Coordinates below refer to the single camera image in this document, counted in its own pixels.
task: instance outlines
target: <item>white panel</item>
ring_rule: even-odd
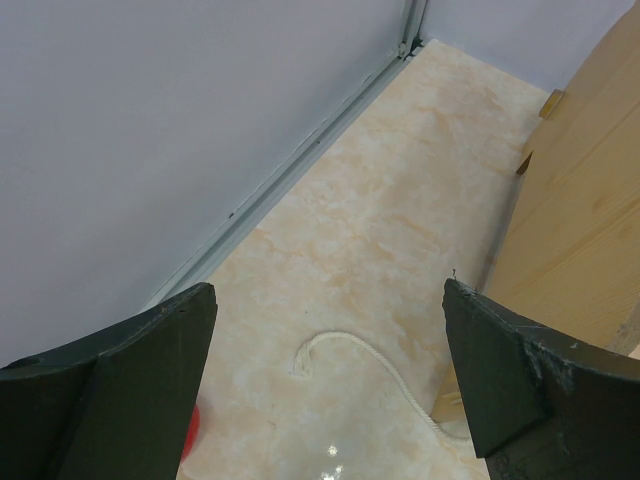
[[[563,88],[634,0],[429,0],[437,38],[547,91]]]
[[[392,55],[403,4],[2,2],[0,365],[136,313]]]

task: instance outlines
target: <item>black object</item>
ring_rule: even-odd
[[[447,336],[492,479],[640,479],[640,361],[445,283]]]
[[[198,284],[0,370],[0,478],[175,480],[217,312]]]

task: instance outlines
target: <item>red ball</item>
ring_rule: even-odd
[[[180,460],[184,460],[187,458],[191,449],[193,448],[193,444],[196,443],[196,438],[198,437],[198,430],[200,429],[200,410],[198,409],[198,405],[193,408],[193,413],[191,414],[191,421],[189,422],[189,430],[187,430],[187,438],[184,441],[184,448],[182,449],[182,457]]]

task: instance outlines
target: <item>floor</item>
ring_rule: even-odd
[[[429,410],[449,360],[443,282],[481,277],[546,97],[427,45],[211,277],[203,425],[179,479],[487,477],[359,347],[327,341],[312,378],[291,370],[315,333],[352,332]]]

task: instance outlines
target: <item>cord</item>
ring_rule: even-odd
[[[422,420],[424,420],[424,422],[429,427],[431,427],[431,429],[434,432],[440,435],[443,439],[445,439],[447,442],[453,445],[462,445],[462,446],[472,445],[470,438],[456,437],[454,435],[451,435],[448,432],[445,432],[442,429],[442,427],[440,427],[440,425],[438,425],[427,414],[427,412],[425,412],[422,409],[422,407],[418,404],[415,397],[409,391],[409,387],[407,387],[407,384],[400,376],[400,373],[398,373],[398,370],[396,370],[396,368],[393,365],[391,365],[391,362],[383,354],[381,354],[379,351],[373,348],[370,344],[368,344],[361,338],[356,337],[351,333],[339,332],[339,331],[322,332],[315,335],[311,340],[304,342],[302,345],[300,345],[300,348],[296,353],[296,358],[293,364],[293,373],[301,377],[307,377],[307,378],[311,377],[313,375],[313,363],[311,362],[311,350],[318,343],[322,342],[323,340],[328,340],[330,338],[344,338],[345,340],[349,340],[350,342],[353,342],[356,345],[359,345],[362,348],[364,348],[376,360],[382,363],[382,365],[384,365],[384,367],[387,369],[387,371],[391,374],[393,379],[396,381],[396,383],[398,384],[398,387],[400,387],[400,390],[402,391],[402,394],[409,401],[409,403],[411,404],[413,409],[416,411],[416,413],[420,415]]]

